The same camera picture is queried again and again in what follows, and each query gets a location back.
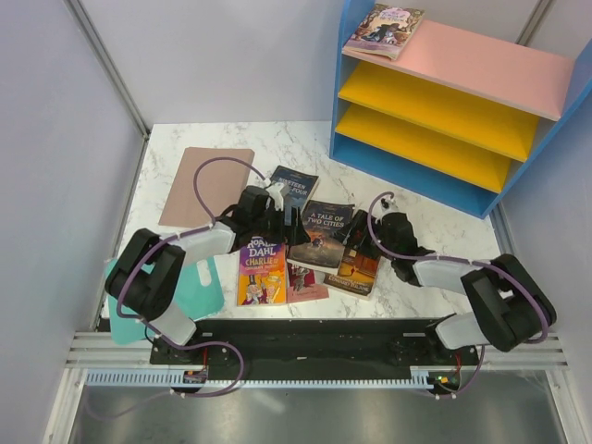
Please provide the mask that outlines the Edward Tulane book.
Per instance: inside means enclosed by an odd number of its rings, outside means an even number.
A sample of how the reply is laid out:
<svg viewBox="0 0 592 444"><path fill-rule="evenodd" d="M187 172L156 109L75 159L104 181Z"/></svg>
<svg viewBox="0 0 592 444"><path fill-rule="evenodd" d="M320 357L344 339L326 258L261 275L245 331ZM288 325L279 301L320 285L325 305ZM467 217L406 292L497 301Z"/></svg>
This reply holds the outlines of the Edward Tulane book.
<svg viewBox="0 0 592 444"><path fill-rule="evenodd" d="M325 274L324 284L331 289L369 300L376 281L378 260L365 256L354 249L344 250L338 273Z"/></svg>

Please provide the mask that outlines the A Tale of Two Cities book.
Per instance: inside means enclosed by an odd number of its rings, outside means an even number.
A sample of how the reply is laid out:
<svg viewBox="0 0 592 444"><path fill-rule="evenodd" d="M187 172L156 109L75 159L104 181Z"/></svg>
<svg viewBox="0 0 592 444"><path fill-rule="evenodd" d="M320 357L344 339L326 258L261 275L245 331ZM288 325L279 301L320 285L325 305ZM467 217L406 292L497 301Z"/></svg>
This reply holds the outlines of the A Tale of Two Cities book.
<svg viewBox="0 0 592 444"><path fill-rule="evenodd" d="M310 200L303 209L302 224L311 240L290 247L288 263L335 275L345 247L334 235L351 222L353 210L352 204Z"/></svg>

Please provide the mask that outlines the pink red Shakespeare story book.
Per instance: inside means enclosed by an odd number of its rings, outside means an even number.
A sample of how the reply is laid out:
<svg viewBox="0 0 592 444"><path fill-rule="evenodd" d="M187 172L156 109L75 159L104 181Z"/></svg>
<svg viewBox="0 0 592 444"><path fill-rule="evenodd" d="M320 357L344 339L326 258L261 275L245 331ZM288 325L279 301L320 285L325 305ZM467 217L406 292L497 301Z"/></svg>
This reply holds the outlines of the pink red Shakespeare story book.
<svg viewBox="0 0 592 444"><path fill-rule="evenodd" d="M288 275L287 303L318 301L329 297L328 289L316 282L314 270L288 264Z"/></svg>

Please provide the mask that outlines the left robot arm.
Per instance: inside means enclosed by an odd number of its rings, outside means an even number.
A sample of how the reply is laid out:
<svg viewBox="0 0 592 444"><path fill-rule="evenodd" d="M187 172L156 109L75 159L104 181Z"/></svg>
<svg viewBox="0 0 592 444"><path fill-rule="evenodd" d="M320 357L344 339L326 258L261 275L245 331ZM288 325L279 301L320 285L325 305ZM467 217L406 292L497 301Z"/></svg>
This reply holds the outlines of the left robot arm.
<svg viewBox="0 0 592 444"><path fill-rule="evenodd" d="M195 363L203 342L194 335L195 322L174 301L181 269L234 253L257 237L289 246L311 240L288 185L248 186L236 204L201 228L167 238L147 228L137 230L108 274L105 291L117 300L119 316L144 323L182 363Z"/></svg>

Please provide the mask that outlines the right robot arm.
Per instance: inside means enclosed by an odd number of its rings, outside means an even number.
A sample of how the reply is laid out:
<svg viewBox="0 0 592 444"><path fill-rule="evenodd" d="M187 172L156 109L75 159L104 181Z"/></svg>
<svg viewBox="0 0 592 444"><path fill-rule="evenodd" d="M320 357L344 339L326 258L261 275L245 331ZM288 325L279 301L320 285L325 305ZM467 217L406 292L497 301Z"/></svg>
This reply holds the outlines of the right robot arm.
<svg viewBox="0 0 592 444"><path fill-rule="evenodd" d="M372 259L388 258L397 278L409 285L467 297L470 313L451 314L428 327L423 349L434 364L446 363L463 347L491 345L509 352L542 341L557 321L554 306L514 255L473 263L437 257L419 245L404 213L376 219L358 210L335 238Z"/></svg>

